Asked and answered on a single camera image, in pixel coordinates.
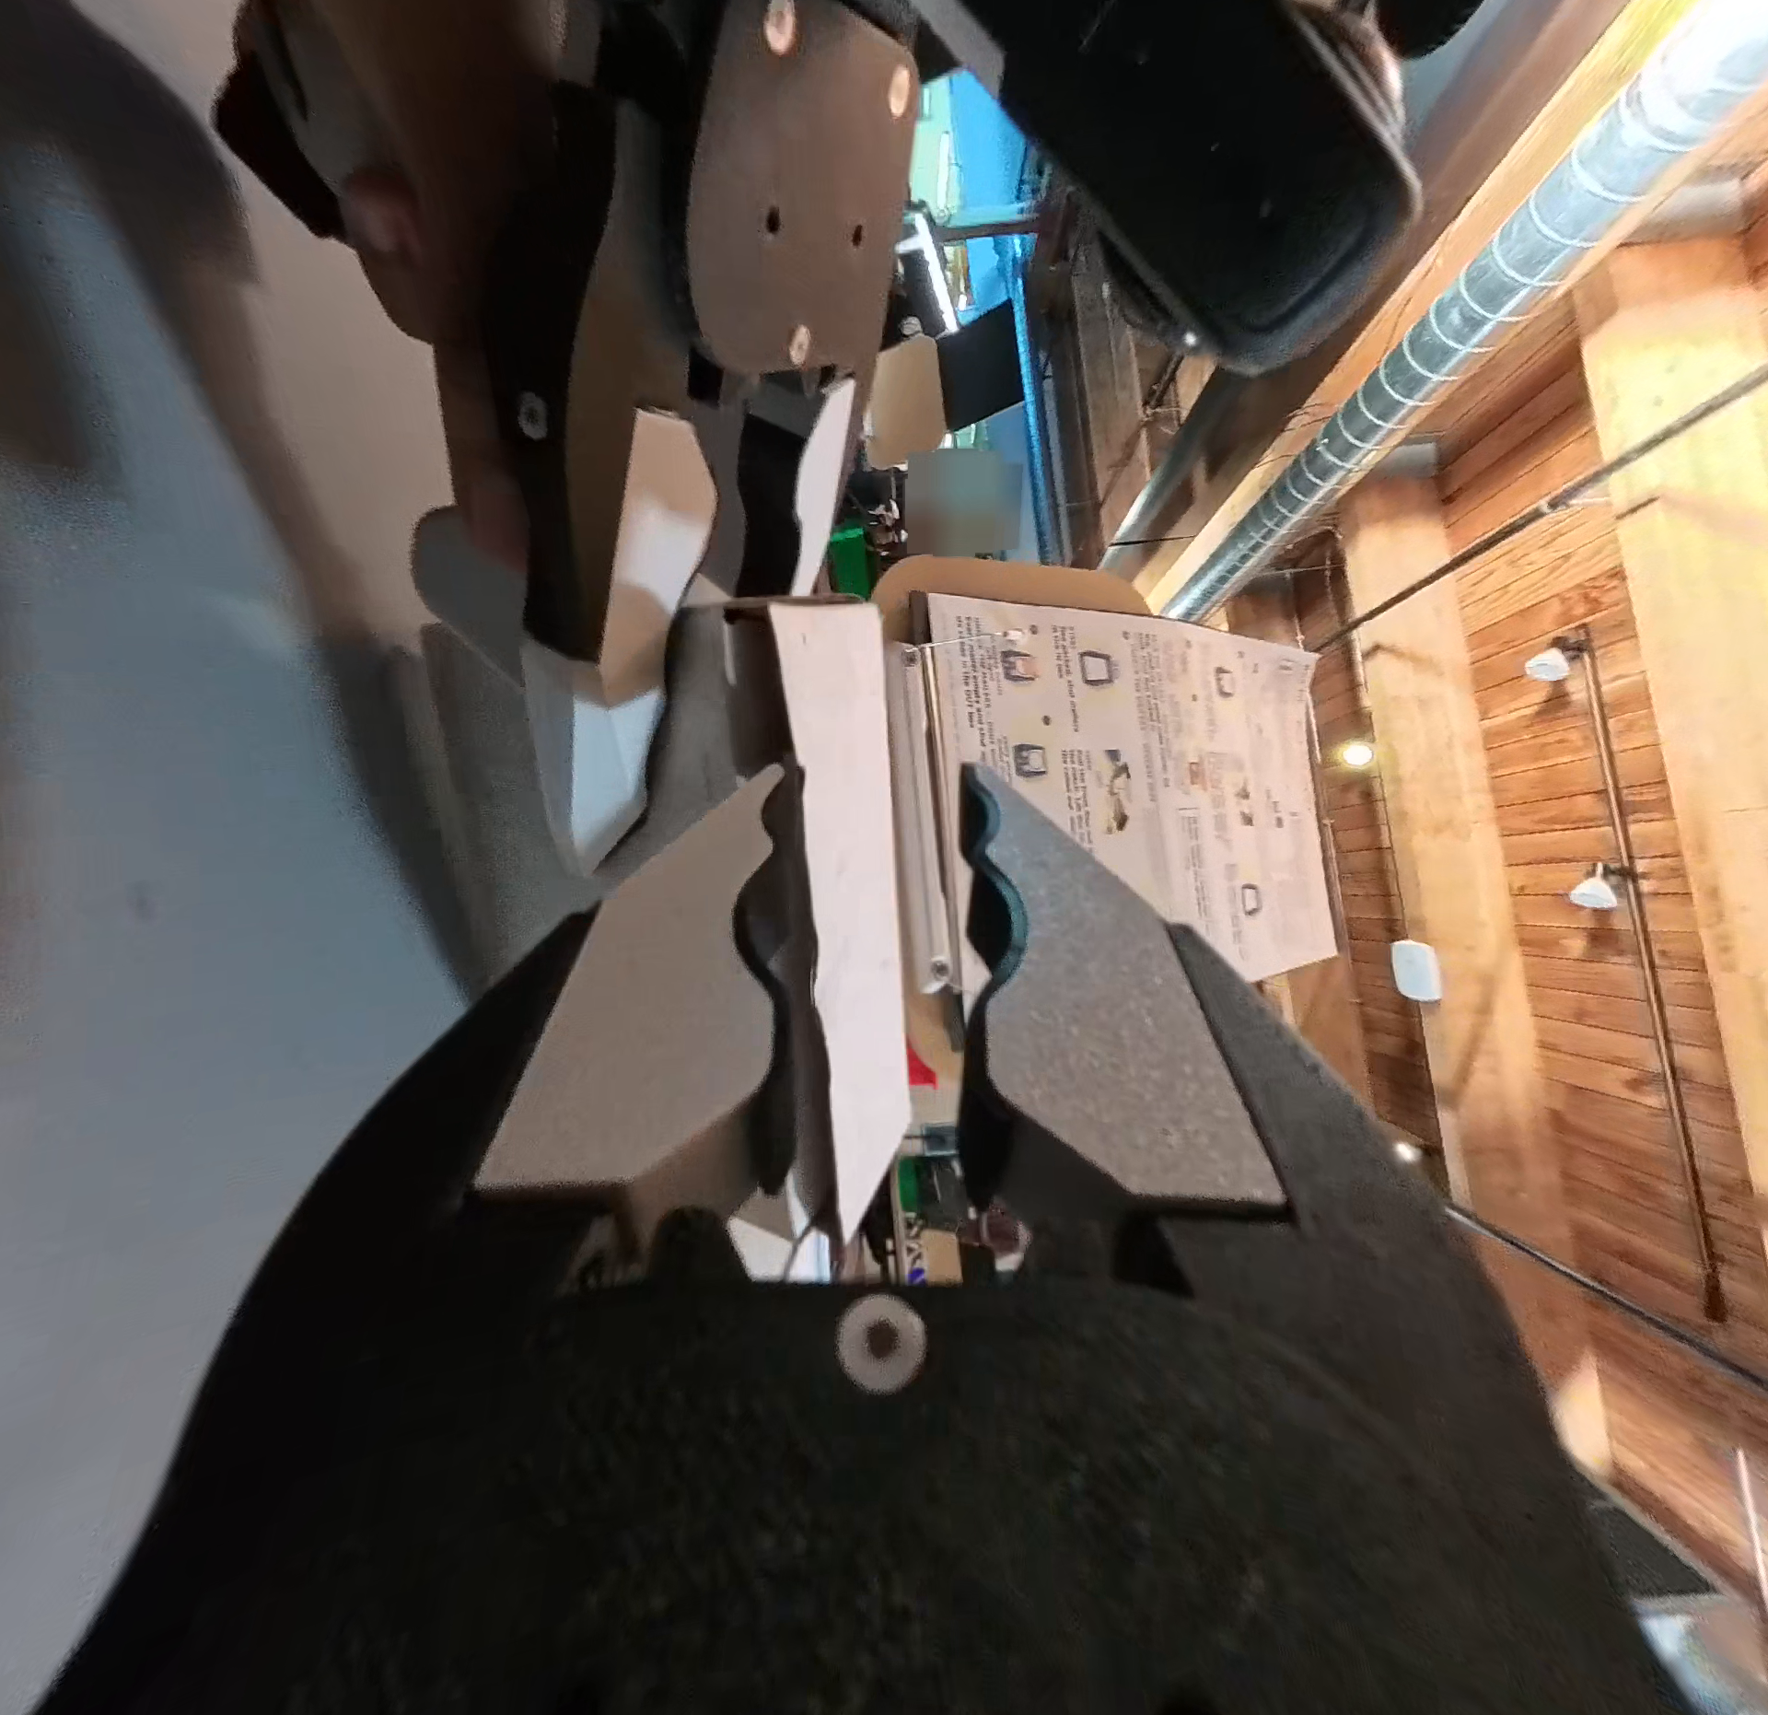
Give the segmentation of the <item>dark lamp pole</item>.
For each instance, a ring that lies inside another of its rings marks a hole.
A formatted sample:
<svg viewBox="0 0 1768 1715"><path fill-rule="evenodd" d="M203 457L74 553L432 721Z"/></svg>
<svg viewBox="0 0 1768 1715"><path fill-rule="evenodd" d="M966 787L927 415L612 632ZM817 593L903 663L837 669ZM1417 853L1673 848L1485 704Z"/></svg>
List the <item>dark lamp pole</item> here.
<svg viewBox="0 0 1768 1715"><path fill-rule="evenodd" d="M1701 1166L1693 1118L1688 1107L1682 1071L1671 1039L1669 999L1666 995L1664 971L1643 892L1640 855L1625 800L1619 752L1610 722L1605 676L1592 623L1577 623L1573 632L1562 640L1561 647L1568 658L1577 660L1583 675L1586 719L1596 741L1607 818L1612 842L1618 851L1618 859L1605 864L1603 875L1607 879L1618 879L1623 888L1634 949L1642 966L1649 1034L1664 1085L1666 1106L1682 1170L1686 1203L1691 1222L1691 1238L1697 1251L1701 1306L1710 1323L1724 1325L1730 1319L1730 1301L1723 1282L1721 1260L1713 1238L1708 1185Z"/></svg>

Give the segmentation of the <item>person's left hand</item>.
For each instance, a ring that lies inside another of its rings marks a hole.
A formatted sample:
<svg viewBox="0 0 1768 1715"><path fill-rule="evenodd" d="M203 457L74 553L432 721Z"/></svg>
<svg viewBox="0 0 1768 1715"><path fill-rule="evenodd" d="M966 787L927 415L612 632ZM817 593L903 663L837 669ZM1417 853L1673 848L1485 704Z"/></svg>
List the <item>person's left hand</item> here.
<svg viewBox="0 0 1768 1715"><path fill-rule="evenodd" d="M520 568L527 516L481 341L492 245L551 153L568 0L310 0L391 148L347 179L349 243L393 325L432 350L454 505Z"/></svg>

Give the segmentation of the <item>silver spiral air duct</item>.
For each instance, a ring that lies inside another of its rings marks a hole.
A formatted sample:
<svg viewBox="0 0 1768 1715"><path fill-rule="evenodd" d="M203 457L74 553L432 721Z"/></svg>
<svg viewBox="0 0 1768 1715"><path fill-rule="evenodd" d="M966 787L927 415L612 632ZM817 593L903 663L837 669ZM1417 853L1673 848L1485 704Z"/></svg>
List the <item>silver spiral air duct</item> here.
<svg viewBox="0 0 1768 1715"><path fill-rule="evenodd" d="M1172 590L1161 616L1203 621L1334 511L1404 444L1432 406L1568 290L1601 245L1618 243L1647 216L1647 207L1669 192L1673 172L1689 166L1765 91L1765 76L1765 13L1730 43L1712 33L1664 45L1224 544Z"/></svg>

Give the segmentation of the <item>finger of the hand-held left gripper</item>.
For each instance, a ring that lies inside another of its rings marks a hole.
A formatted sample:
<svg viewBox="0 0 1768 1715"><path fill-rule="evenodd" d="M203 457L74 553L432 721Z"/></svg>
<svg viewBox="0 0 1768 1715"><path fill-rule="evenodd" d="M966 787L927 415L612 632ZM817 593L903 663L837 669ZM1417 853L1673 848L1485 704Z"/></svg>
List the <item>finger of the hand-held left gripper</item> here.
<svg viewBox="0 0 1768 1715"><path fill-rule="evenodd" d="M719 488L697 426L640 409L596 662L605 704L627 706L664 686L669 632L710 547L717 511Z"/></svg>
<svg viewBox="0 0 1768 1715"><path fill-rule="evenodd" d="M811 391L765 378L739 437L741 599L807 599L846 496L857 431L857 382Z"/></svg>

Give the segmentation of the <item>printed instruction sheet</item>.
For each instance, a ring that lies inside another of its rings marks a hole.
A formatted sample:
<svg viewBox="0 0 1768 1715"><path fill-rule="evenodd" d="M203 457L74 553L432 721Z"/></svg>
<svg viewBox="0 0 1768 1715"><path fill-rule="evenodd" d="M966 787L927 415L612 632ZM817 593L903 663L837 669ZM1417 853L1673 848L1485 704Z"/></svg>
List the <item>printed instruction sheet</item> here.
<svg viewBox="0 0 1768 1715"><path fill-rule="evenodd" d="M1247 982L1340 953L1314 654L1148 614L912 601L951 765L997 772Z"/></svg>

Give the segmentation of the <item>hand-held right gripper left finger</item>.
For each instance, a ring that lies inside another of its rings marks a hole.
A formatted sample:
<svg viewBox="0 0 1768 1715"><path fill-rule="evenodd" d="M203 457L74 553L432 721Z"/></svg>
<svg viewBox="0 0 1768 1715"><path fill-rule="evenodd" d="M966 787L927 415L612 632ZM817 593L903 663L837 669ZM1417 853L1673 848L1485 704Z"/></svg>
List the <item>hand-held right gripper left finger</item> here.
<svg viewBox="0 0 1768 1715"><path fill-rule="evenodd" d="M474 1190L625 1240L780 1196L829 1111L805 772L770 763L596 910Z"/></svg>

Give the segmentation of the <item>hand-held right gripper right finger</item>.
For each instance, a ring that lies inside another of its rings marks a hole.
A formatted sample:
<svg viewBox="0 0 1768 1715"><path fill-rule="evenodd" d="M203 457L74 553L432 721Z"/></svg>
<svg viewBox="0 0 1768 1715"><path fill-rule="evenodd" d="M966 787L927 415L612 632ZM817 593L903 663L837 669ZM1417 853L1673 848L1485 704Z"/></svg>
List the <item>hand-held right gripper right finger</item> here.
<svg viewBox="0 0 1768 1715"><path fill-rule="evenodd" d="M1286 1218L1174 927L980 763L960 778L969 942L958 1157L1028 1225Z"/></svg>

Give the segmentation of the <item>grey cardboard box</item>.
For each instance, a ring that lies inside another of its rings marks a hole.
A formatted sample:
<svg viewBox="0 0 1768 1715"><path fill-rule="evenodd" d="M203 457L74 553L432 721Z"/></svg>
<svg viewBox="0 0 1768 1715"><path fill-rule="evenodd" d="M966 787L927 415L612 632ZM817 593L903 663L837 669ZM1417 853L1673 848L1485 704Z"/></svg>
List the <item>grey cardboard box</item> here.
<svg viewBox="0 0 1768 1715"><path fill-rule="evenodd" d="M811 1001L826 1122L794 1166L804 1223L840 1264L914 1124L886 641L850 599L734 599L697 579L667 641L649 827L686 829L770 763L804 776Z"/></svg>

